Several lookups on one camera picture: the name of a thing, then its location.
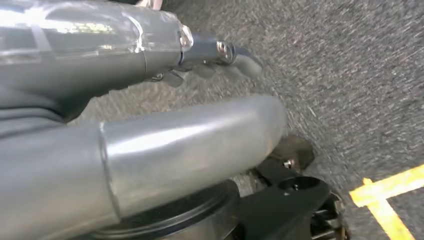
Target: yellow tape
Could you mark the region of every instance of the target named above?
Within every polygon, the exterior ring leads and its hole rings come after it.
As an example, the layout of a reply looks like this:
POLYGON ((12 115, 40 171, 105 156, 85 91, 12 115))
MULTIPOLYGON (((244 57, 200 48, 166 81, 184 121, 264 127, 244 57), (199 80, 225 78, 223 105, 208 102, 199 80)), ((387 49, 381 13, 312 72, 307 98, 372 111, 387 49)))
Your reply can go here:
POLYGON ((358 207, 363 207, 422 187, 424 187, 424 165, 358 187, 350 192, 350 196, 358 207))
MULTIPOLYGON (((371 181, 371 179, 367 178, 364 178, 363 183, 366 187, 371 187, 372 184, 375 184, 371 181)), ((370 203, 368 205, 368 209, 390 240, 415 240, 407 226, 405 226, 401 218, 398 214, 396 214, 395 210, 392 206, 390 206, 386 199, 380 199, 370 203)))

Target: prosthetic arm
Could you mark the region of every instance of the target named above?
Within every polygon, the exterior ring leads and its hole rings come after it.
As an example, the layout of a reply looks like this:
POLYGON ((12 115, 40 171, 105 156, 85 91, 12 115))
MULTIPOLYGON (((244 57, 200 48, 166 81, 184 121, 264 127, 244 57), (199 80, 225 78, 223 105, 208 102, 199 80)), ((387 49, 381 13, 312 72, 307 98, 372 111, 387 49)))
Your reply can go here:
POLYGON ((216 66, 255 77, 246 49, 175 15, 105 1, 0 2, 0 239, 66 239, 259 164, 287 133, 278 99, 248 97, 66 126, 89 100, 216 66))

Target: clear plastic cover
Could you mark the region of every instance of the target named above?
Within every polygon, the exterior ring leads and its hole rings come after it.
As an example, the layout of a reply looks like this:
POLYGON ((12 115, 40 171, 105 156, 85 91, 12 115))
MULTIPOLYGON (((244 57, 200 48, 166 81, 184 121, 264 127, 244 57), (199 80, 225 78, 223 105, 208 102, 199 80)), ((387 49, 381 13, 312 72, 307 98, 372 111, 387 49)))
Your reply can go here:
POLYGON ((191 48, 169 12, 108 1, 0 1, 0 65, 191 48))

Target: gray carpet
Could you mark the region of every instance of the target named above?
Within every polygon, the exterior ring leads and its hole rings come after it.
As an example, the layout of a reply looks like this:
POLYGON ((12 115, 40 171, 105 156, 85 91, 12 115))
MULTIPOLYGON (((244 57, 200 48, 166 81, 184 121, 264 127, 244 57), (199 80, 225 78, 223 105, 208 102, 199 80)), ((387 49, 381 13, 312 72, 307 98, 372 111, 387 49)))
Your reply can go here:
MULTIPOLYGON (((292 130, 315 144, 308 174, 343 191, 354 240, 389 239, 348 192, 424 164, 424 4, 419 0, 185 0, 167 6, 193 31, 218 33, 265 64, 252 80, 188 76, 90 103, 84 120, 124 119, 234 96, 279 96, 292 130)), ((390 204, 424 239, 424 189, 390 204)))

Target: aluminum tube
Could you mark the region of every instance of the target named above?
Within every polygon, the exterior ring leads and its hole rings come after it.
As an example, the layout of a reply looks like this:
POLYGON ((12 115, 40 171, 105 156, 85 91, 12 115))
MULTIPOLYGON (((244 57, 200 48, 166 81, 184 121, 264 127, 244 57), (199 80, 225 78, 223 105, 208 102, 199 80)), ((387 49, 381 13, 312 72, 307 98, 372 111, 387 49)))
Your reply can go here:
POLYGON ((278 98, 254 96, 105 124, 119 214, 152 209, 253 168, 288 133, 287 121, 278 98))
POLYGON ((0 239, 67 239, 258 165, 287 134, 255 96, 0 139, 0 239))

